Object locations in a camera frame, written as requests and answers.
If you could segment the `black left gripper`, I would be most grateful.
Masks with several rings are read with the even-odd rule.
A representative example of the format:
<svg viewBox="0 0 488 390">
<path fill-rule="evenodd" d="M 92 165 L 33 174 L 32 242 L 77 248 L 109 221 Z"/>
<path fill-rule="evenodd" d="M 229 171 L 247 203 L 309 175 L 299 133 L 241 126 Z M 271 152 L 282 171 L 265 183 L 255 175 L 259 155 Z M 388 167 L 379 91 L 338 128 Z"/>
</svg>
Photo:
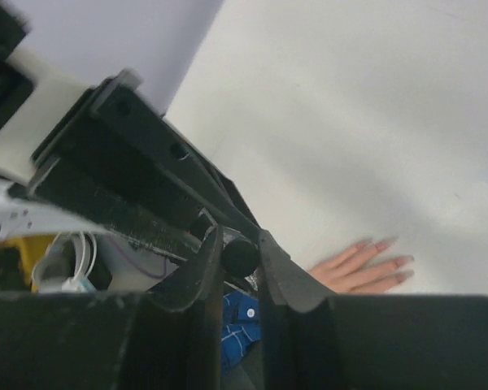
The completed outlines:
<svg viewBox="0 0 488 390">
<path fill-rule="evenodd" d="M 237 186 L 137 93 L 128 70 L 88 89 L 34 153 L 28 196 L 150 249 L 191 259 L 199 215 L 257 244 Z"/>
</svg>

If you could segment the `blue plaid sleeve forearm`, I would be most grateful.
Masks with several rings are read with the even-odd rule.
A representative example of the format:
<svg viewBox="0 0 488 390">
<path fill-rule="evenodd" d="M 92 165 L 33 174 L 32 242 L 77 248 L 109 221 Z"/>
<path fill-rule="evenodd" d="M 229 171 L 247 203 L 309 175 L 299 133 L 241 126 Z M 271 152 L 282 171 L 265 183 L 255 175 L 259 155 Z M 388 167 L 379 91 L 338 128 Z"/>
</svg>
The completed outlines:
<svg viewBox="0 0 488 390">
<path fill-rule="evenodd" d="M 236 291 L 223 296 L 221 372 L 226 375 L 260 341 L 258 300 Z"/>
</svg>

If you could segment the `person's left hand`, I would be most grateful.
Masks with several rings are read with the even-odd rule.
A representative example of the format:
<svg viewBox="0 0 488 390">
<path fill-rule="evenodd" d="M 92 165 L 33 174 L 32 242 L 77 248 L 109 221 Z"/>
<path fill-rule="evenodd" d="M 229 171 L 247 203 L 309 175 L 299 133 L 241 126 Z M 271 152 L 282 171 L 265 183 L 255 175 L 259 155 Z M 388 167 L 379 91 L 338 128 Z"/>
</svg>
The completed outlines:
<svg viewBox="0 0 488 390">
<path fill-rule="evenodd" d="M 378 242 L 358 241 L 342 252 L 315 265 L 308 274 L 320 284 L 339 294 L 382 294 L 413 277 L 408 267 L 411 255 L 397 255 L 381 262 L 376 258 L 395 243 L 394 237 Z"/>
</svg>

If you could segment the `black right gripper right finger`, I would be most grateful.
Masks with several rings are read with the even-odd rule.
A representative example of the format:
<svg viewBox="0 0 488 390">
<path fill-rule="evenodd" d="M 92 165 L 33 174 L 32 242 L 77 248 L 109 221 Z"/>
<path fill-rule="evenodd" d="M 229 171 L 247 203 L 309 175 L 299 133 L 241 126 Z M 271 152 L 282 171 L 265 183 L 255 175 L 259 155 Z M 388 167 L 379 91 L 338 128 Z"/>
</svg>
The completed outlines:
<svg viewBox="0 0 488 390">
<path fill-rule="evenodd" d="M 488 389 L 488 297 L 339 295 L 259 251 L 267 389 Z"/>
</svg>

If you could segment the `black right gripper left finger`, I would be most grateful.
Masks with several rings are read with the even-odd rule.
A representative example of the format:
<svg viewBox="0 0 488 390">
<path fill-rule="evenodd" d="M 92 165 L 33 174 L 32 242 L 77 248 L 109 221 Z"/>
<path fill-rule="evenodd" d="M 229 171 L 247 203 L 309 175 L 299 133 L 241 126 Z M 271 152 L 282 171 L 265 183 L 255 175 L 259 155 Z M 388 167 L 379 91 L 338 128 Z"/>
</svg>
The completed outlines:
<svg viewBox="0 0 488 390">
<path fill-rule="evenodd" d="M 0 292 L 0 389 L 217 389 L 222 249 L 149 292 Z"/>
</svg>

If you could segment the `glitter nail polish bottle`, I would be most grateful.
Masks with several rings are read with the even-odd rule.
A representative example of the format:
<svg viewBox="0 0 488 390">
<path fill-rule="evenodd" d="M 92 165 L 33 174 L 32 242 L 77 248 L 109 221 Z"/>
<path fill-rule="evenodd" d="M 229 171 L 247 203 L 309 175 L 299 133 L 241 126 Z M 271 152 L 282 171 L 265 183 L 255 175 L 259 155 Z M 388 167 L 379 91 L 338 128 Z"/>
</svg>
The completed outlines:
<svg viewBox="0 0 488 390">
<path fill-rule="evenodd" d="M 240 292 L 247 296 L 255 297 L 258 293 L 258 282 L 254 275 L 236 277 L 224 274 L 224 293 Z"/>
</svg>

